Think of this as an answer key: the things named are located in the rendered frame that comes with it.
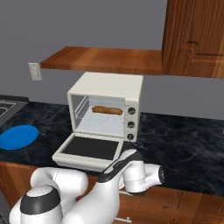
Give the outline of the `brown baguette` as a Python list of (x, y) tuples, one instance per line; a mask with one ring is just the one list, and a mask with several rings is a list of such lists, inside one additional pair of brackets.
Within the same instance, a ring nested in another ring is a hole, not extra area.
[(119, 115), (119, 116), (123, 114), (123, 111), (119, 108), (111, 108), (111, 107), (103, 107), (103, 106), (92, 107), (92, 112), (101, 113), (101, 114)]

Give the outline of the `white toaster oven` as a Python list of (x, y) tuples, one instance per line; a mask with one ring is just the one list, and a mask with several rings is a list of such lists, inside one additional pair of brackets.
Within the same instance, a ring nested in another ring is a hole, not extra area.
[[(124, 141), (135, 142), (140, 117), (143, 80), (142, 75), (85, 72), (67, 92), (73, 132), (120, 137)], [(74, 111), (85, 96), (123, 98), (123, 122), (88, 122), (76, 119)], [(132, 107), (136, 109), (134, 115), (128, 113), (128, 109)], [(134, 122), (135, 127), (128, 128), (128, 122)], [(134, 139), (131, 141), (127, 138), (129, 133), (134, 135)]]

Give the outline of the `white toaster oven door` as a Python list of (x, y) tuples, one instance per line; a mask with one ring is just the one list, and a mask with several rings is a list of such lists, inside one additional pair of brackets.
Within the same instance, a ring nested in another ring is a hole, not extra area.
[(60, 166), (102, 172), (121, 154), (123, 139), (72, 133), (52, 155)]

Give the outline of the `blue plate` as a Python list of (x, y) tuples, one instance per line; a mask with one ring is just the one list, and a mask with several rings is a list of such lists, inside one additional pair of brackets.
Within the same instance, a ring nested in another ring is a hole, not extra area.
[(7, 151), (22, 149), (33, 143), (39, 130), (32, 125), (18, 125), (0, 135), (0, 148)]

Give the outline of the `grey hob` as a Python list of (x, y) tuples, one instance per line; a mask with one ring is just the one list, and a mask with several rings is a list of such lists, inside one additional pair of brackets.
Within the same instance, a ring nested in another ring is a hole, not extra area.
[(28, 97), (0, 94), (0, 127), (28, 103)]

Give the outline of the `wooden base cabinet front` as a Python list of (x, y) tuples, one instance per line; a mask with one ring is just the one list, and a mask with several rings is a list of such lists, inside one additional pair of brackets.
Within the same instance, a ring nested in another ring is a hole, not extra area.
[(35, 166), (0, 162), (0, 189), (10, 208), (30, 189), (30, 178)]
[(224, 197), (154, 186), (143, 196), (121, 194), (118, 217), (131, 224), (224, 224)]

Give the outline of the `wooden wall shelf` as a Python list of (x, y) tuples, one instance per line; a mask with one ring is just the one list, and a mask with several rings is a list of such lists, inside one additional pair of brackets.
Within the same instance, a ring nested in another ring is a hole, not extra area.
[(41, 68), (111, 74), (160, 75), (159, 50), (66, 46), (40, 63)]

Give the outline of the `white wall outlet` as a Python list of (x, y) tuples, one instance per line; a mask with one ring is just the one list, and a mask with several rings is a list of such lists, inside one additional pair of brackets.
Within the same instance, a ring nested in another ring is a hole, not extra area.
[(31, 72), (31, 78), (34, 81), (42, 81), (42, 76), (38, 63), (28, 63)]

